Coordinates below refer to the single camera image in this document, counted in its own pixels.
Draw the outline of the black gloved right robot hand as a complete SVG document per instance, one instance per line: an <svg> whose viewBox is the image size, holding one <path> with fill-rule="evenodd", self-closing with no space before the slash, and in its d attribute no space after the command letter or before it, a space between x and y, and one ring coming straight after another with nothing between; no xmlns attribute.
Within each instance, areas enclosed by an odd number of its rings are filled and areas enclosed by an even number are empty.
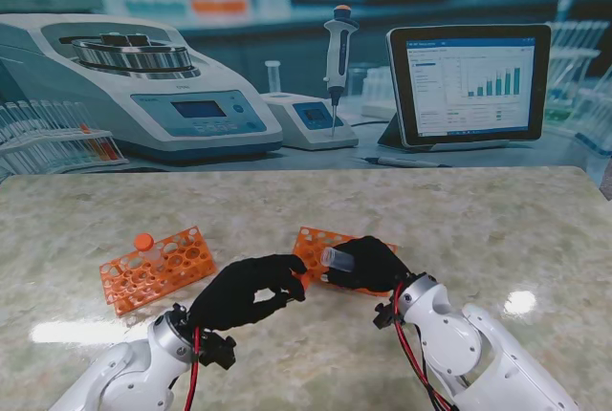
<svg viewBox="0 0 612 411"><path fill-rule="evenodd" d="M411 272L403 261L381 240L373 236L352 239L336 250L354 258L352 271L330 268L325 276L331 285L370 292L392 292Z"/></svg>

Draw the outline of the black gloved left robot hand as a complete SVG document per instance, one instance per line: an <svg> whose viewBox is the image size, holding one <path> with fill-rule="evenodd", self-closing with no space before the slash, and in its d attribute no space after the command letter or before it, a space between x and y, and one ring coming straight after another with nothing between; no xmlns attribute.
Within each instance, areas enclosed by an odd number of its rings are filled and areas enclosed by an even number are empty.
<svg viewBox="0 0 612 411"><path fill-rule="evenodd" d="M302 260L293 254L233 262L196 297L188 311L188 326L226 331L263 320L290 300L305 299L299 277L306 272Z"/></svg>

